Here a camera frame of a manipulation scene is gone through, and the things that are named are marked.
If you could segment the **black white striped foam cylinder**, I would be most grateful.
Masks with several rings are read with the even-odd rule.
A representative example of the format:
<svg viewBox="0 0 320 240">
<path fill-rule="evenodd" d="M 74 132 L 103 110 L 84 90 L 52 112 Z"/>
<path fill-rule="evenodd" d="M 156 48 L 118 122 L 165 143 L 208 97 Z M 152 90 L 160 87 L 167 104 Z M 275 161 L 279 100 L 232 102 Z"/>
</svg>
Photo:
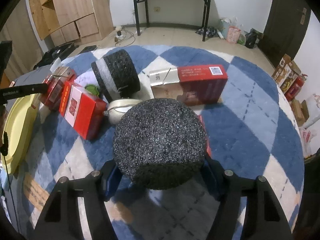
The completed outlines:
<svg viewBox="0 0 320 240">
<path fill-rule="evenodd" d="M 135 65 L 127 51 L 121 49 L 94 61 L 92 70 L 107 102 L 130 98 L 140 91 Z"/>
</svg>

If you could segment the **yellow plastic basin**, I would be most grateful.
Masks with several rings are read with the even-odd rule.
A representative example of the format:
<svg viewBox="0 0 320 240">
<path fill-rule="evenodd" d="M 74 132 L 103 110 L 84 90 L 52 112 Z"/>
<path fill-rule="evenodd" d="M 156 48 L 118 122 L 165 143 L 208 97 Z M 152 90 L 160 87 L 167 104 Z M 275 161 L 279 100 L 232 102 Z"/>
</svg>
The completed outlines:
<svg viewBox="0 0 320 240">
<path fill-rule="evenodd" d="M 8 135 L 8 155 L 1 157 L 7 163 L 8 174 L 14 174 L 28 151 L 40 101 L 36 94 L 19 98 L 13 104 L 4 126 Z"/>
</svg>

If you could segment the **red brown cigarette carton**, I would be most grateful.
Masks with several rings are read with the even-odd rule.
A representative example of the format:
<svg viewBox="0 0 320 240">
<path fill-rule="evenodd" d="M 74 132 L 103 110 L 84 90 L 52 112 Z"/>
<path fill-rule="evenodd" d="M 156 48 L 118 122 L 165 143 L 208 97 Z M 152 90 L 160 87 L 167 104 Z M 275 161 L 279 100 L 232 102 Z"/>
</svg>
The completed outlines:
<svg viewBox="0 0 320 240">
<path fill-rule="evenodd" d="M 70 67 L 58 67 L 52 74 L 48 75 L 44 83 L 48 85 L 46 93 L 41 94 L 40 101 L 48 107 L 50 111 L 59 109 L 61 95 L 66 81 L 73 81 L 76 72 Z"/>
</svg>

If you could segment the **black case on floor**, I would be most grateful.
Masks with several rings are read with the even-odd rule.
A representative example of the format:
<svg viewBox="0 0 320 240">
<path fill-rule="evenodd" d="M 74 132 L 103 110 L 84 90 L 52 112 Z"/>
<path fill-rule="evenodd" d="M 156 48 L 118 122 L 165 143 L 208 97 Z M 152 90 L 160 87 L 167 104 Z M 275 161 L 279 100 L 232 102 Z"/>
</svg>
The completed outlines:
<svg viewBox="0 0 320 240">
<path fill-rule="evenodd" d="M 42 59 L 37 64 L 35 64 L 33 70 L 36 70 L 37 68 L 41 68 L 43 66 L 51 65 L 57 58 L 60 58 L 61 61 L 66 59 L 78 47 L 79 46 L 74 42 L 69 42 L 45 52 Z"/>
</svg>

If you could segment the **red white box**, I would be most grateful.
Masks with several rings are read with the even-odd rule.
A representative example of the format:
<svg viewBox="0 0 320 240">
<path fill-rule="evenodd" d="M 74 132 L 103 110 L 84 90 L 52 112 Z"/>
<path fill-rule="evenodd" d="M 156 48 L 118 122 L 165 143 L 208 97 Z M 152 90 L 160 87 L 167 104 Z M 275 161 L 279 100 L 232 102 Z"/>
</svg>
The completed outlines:
<svg viewBox="0 0 320 240">
<path fill-rule="evenodd" d="M 65 82 L 59 112 L 83 139 L 96 137 L 106 108 L 104 100 L 84 87 L 71 81 Z"/>
</svg>

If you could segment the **green small object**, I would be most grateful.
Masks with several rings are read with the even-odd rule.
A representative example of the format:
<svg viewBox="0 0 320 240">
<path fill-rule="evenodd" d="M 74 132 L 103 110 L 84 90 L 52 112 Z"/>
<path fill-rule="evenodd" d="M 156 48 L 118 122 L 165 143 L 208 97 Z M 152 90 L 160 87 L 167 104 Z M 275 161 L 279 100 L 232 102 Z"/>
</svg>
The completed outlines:
<svg viewBox="0 0 320 240">
<path fill-rule="evenodd" d="M 95 96 L 99 96 L 100 94 L 99 88 L 93 84 L 86 85 L 85 89 Z"/>
</svg>

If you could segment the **black flat tray on floor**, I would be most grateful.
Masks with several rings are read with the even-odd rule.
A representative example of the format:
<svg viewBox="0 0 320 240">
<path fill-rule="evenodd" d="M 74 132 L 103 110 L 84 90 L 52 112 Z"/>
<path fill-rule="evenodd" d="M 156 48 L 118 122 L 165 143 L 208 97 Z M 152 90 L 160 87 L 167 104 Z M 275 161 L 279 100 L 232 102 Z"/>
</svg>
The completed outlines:
<svg viewBox="0 0 320 240">
<path fill-rule="evenodd" d="M 95 51 L 96 49 L 97 45 L 86 46 L 82 51 L 79 52 L 79 54 Z"/>
</svg>

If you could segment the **wooden cabinet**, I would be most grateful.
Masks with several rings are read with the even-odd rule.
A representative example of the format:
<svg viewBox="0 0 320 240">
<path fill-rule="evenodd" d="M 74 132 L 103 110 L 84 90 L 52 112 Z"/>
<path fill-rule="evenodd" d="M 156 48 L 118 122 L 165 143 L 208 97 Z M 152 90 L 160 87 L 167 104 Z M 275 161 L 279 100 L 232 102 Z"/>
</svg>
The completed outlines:
<svg viewBox="0 0 320 240">
<path fill-rule="evenodd" d="M 28 0 L 35 34 L 55 46 L 87 44 L 114 30 L 110 0 Z"/>
</svg>

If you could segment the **white computer mouse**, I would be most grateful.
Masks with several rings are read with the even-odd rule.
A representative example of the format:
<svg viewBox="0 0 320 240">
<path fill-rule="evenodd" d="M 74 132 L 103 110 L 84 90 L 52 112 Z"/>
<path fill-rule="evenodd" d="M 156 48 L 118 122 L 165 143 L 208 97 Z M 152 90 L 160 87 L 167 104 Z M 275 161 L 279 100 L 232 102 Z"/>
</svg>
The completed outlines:
<svg viewBox="0 0 320 240">
<path fill-rule="evenodd" d="M 120 122 L 122 117 L 133 106 L 139 104 L 142 100 L 138 99 L 118 99 L 108 104 L 107 110 L 104 111 L 104 115 L 108 117 L 108 121 L 111 125 L 115 126 Z"/>
</svg>

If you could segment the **red fire extinguisher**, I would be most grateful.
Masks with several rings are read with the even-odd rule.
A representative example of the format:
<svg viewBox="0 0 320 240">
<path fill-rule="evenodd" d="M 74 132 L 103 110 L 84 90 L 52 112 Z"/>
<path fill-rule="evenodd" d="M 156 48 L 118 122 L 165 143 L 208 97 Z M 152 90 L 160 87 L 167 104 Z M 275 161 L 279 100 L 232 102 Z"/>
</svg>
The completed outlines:
<svg viewBox="0 0 320 240">
<path fill-rule="evenodd" d="M 296 78 L 291 87 L 285 93 L 285 98 L 288 102 L 292 101 L 295 98 L 295 96 L 301 91 L 304 83 L 307 80 L 307 77 L 308 76 L 306 74 L 302 74 Z"/>
</svg>

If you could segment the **large red brown carton box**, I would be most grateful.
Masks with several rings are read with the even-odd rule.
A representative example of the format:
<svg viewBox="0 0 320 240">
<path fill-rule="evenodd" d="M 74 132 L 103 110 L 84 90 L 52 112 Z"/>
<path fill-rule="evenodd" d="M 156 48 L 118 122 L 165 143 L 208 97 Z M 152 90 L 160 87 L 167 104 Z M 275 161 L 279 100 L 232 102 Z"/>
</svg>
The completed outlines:
<svg viewBox="0 0 320 240">
<path fill-rule="evenodd" d="M 175 99 L 187 106 L 217 103 L 227 83 L 222 65 L 170 67 L 150 72 L 155 98 Z"/>
</svg>

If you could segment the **black bag on floor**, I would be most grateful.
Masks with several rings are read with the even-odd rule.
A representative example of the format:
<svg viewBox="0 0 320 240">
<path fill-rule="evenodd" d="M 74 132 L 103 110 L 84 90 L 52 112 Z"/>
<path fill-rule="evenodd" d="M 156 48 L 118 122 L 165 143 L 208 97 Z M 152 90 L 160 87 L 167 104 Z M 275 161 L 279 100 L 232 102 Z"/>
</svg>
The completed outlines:
<svg viewBox="0 0 320 240">
<path fill-rule="evenodd" d="M 257 36 L 258 36 L 258 34 L 254 30 L 251 30 L 249 33 L 247 33 L 245 35 L 245 37 L 246 37 L 245 47 L 252 49 L 255 46 Z"/>
</svg>

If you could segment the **pink bag on floor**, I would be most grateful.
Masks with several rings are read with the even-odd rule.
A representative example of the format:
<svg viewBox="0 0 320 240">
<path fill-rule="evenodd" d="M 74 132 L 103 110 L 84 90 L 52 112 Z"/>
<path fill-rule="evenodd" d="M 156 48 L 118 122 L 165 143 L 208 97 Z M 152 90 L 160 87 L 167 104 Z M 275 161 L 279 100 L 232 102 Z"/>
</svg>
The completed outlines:
<svg viewBox="0 0 320 240">
<path fill-rule="evenodd" d="M 229 26 L 227 38 L 226 38 L 227 42 L 236 44 L 238 42 L 240 34 L 241 34 L 241 29 L 239 29 L 236 26 L 232 26 L 232 25 Z"/>
</svg>

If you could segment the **dark door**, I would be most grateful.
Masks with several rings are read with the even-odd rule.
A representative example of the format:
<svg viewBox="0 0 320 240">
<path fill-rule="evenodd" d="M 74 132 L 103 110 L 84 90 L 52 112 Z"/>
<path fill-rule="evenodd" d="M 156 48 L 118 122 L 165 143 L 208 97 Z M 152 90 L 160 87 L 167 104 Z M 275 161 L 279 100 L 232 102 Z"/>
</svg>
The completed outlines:
<svg viewBox="0 0 320 240">
<path fill-rule="evenodd" d="M 272 0 L 258 48 L 274 67 L 282 56 L 294 59 L 306 34 L 311 9 L 305 0 Z"/>
</svg>

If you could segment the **cardboard boxes by wall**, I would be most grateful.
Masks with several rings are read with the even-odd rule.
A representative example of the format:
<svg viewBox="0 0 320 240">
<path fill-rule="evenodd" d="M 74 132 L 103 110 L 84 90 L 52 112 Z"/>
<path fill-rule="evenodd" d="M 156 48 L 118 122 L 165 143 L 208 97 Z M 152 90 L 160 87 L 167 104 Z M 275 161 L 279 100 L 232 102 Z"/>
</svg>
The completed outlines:
<svg viewBox="0 0 320 240">
<path fill-rule="evenodd" d="M 284 54 L 276 70 L 272 74 L 272 78 L 285 94 L 300 74 L 301 70 L 295 61 L 293 61 L 289 55 Z"/>
</svg>

